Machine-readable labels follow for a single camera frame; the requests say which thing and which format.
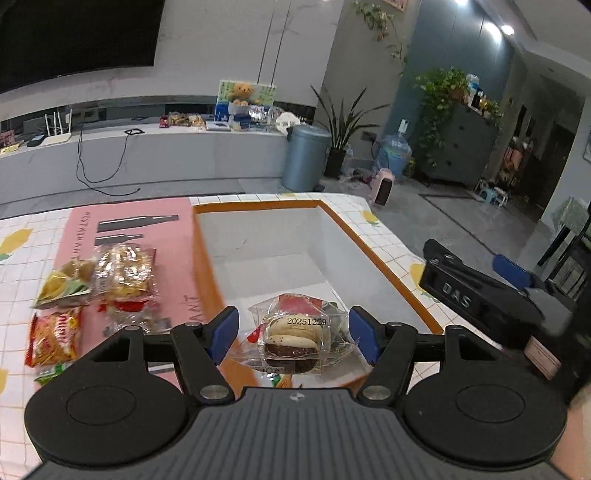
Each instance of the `hanging plant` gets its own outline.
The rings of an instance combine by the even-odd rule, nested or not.
[[[369,3],[360,4],[358,0],[355,1],[353,6],[355,7],[355,14],[363,17],[369,29],[378,31],[376,41],[380,42],[389,36],[388,26],[391,27],[396,43],[389,44],[387,49],[392,58],[398,60],[400,66],[404,68],[407,58],[404,55],[404,45],[398,38],[398,32],[396,31],[396,25],[394,23],[396,15],[384,12],[379,5]]]
[[[453,107],[468,93],[466,74],[460,69],[433,70],[415,78],[415,87],[425,92],[418,139],[421,163],[435,166],[433,154],[445,147],[442,132],[453,118]]]

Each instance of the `potted plant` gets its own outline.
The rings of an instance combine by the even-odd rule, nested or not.
[[[328,91],[326,91],[326,96],[328,99],[330,111],[326,106],[326,102],[322,99],[320,94],[316,91],[316,89],[313,86],[312,90],[316,94],[320,106],[325,111],[329,119],[328,126],[322,122],[317,121],[317,123],[329,130],[330,136],[332,138],[329,155],[326,161],[326,167],[324,168],[324,176],[333,179],[338,179],[340,176],[340,169],[343,166],[343,161],[345,160],[345,154],[347,153],[348,142],[351,138],[351,135],[353,135],[357,130],[360,130],[362,128],[379,127],[378,124],[360,124],[359,122],[361,121],[361,119],[370,112],[375,112],[376,110],[381,110],[382,108],[389,107],[390,104],[386,103],[375,108],[370,108],[368,110],[359,110],[356,112],[355,107],[367,91],[366,87],[355,99],[355,101],[351,105],[349,113],[347,113],[346,116],[344,101],[343,99],[341,99],[340,111],[337,115],[335,111],[335,106]]]
[[[482,116],[487,120],[492,120],[497,128],[501,127],[503,114],[501,113],[501,106],[495,100],[485,100],[482,106]]]
[[[415,86],[425,92],[421,114],[421,136],[418,146],[419,158],[435,166],[433,152],[445,146],[444,127],[452,120],[456,102],[464,101],[468,93],[466,74],[454,67],[438,69],[415,78]]]

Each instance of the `door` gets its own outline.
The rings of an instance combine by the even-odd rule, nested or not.
[[[554,125],[540,161],[540,180],[533,188],[533,203],[546,208],[573,146],[574,133]]]

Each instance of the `trash can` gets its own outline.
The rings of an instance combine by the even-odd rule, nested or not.
[[[290,145],[281,183],[293,192],[311,192],[324,170],[330,132],[314,125],[295,125],[288,129],[287,140]]]

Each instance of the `snack bag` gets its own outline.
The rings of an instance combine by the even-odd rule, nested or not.
[[[256,329],[228,355],[255,370],[323,373],[355,348],[346,331],[348,314],[336,304],[286,293],[249,311]]]
[[[138,325],[146,334],[164,333],[170,319],[162,319],[154,280],[156,250],[137,244],[105,245],[96,252],[95,290],[99,311],[111,321],[103,331],[110,336],[124,326]]]
[[[137,244],[104,245],[95,252],[95,291],[103,303],[145,303],[158,296],[154,280],[156,250]]]
[[[33,317],[25,364],[29,367],[55,365],[78,358],[80,308]]]
[[[44,310],[88,304],[94,271],[92,260],[71,260],[59,270],[53,270],[43,283],[33,308]]]

